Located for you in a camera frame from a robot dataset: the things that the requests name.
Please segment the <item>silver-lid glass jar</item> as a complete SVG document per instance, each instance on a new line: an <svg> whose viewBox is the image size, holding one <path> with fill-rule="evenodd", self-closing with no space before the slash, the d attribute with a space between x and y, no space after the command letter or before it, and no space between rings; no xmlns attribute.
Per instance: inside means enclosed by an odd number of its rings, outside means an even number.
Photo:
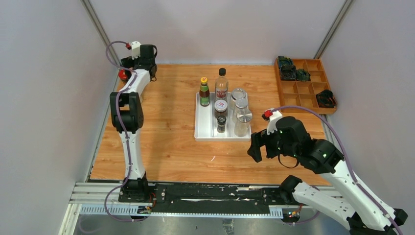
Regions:
<svg viewBox="0 0 415 235"><path fill-rule="evenodd" d="M235 115L234 133L238 137L244 137L249 132L250 123L253 118L249 109L238 109Z"/></svg>

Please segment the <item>red-lid sauce jar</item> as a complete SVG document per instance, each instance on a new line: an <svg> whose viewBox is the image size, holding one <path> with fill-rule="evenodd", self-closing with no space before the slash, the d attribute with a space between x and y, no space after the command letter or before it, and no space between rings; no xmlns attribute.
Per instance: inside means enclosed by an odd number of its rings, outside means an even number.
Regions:
<svg viewBox="0 0 415 235"><path fill-rule="evenodd" d="M131 72L129 70L120 70L118 72L118 77L121 81L127 82L131 77Z"/></svg>

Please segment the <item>white-lid spice shaker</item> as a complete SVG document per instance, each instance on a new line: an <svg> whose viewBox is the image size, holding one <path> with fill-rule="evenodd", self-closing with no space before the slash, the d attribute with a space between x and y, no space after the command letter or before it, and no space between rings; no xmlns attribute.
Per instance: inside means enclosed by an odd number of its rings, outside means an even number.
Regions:
<svg viewBox="0 0 415 235"><path fill-rule="evenodd" d="M248 101L246 98L238 98L234 102L233 113L232 113L232 121L236 123L237 121L237 111L239 110L247 110L248 109Z"/></svg>

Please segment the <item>small black-cap bottle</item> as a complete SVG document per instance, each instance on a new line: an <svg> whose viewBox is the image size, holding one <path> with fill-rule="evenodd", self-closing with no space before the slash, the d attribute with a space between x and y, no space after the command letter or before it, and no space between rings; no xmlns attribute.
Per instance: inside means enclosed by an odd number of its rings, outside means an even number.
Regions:
<svg viewBox="0 0 415 235"><path fill-rule="evenodd" d="M227 118L223 115L220 115L217 118L217 132L218 133L224 133L225 132L226 122L227 122Z"/></svg>

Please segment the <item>brown jar white lid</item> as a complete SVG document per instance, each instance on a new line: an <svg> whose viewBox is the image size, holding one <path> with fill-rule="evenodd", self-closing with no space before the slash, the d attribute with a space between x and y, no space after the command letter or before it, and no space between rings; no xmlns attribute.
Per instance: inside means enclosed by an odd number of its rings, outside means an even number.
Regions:
<svg viewBox="0 0 415 235"><path fill-rule="evenodd" d="M214 103L214 117L219 118L220 116L227 116L228 115L228 103L223 100L219 99Z"/></svg>

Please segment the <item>clear lidded glass jar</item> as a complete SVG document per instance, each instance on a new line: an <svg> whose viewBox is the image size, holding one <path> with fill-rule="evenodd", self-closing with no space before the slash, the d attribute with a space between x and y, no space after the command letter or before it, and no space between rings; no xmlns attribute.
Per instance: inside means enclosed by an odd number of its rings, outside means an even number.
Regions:
<svg viewBox="0 0 415 235"><path fill-rule="evenodd" d="M242 88L235 88L231 93L230 93L230 108L234 109L235 108L235 103L236 100L238 99L246 99L247 93L245 92L245 90L243 90Z"/></svg>

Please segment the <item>white divided plastic tray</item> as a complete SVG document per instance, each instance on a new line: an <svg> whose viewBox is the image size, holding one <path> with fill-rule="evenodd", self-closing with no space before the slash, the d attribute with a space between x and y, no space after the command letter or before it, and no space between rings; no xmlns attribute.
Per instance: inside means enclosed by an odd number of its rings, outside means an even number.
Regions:
<svg viewBox="0 0 415 235"><path fill-rule="evenodd" d="M214 117L214 93L210 93L209 106L200 105L199 92L195 94L195 125L194 138L195 141L238 141L248 142L251 140L251 127L243 137L239 137L234 133L235 124L232 120L233 110L228 109L227 121L225 123L225 131L219 133L217 131L217 118Z"/></svg>

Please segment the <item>black-cap clear sauce bottle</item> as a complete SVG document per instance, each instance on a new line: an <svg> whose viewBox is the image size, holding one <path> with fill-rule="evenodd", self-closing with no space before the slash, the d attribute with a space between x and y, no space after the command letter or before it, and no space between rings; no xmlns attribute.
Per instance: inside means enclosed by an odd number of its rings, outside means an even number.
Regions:
<svg viewBox="0 0 415 235"><path fill-rule="evenodd" d="M227 100L229 81L226 78L226 69L220 68L218 78L215 81L215 101Z"/></svg>

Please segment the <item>yellow-cap green bottle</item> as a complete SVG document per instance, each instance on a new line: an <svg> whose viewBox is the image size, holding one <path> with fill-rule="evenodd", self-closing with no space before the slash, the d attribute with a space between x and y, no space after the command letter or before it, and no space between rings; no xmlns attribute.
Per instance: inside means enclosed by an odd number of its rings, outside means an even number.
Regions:
<svg viewBox="0 0 415 235"><path fill-rule="evenodd" d="M206 77L202 77L200 79L199 103L203 107L210 104L210 91L208 87L208 79Z"/></svg>

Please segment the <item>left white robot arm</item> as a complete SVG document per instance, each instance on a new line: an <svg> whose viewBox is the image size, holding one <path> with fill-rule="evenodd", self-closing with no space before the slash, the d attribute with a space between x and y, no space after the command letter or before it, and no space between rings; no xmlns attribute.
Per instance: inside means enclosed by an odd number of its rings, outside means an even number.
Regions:
<svg viewBox="0 0 415 235"><path fill-rule="evenodd" d="M140 130L144 123L141 95L156 80L157 47L138 41L125 43L131 55L121 59L120 71L127 82L110 95L111 122L119 133L125 159L125 178L120 186L119 202L145 202L151 193L143 165Z"/></svg>

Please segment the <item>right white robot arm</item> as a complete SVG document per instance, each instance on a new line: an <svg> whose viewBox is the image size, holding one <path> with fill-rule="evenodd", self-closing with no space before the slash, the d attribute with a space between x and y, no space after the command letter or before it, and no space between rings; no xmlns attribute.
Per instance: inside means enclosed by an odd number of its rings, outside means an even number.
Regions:
<svg viewBox="0 0 415 235"><path fill-rule="evenodd" d="M408 214L383 202L347 164L346 157L331 142L312 139L303 123L291 116L270 120L267 129L251 135L248 154L262 160L261 147L268 158L289 156L298 164L330 182L342 196L333 198L290 175L279 186L285 204L299 203L331 217L352 235L402 234Z"/></svg>

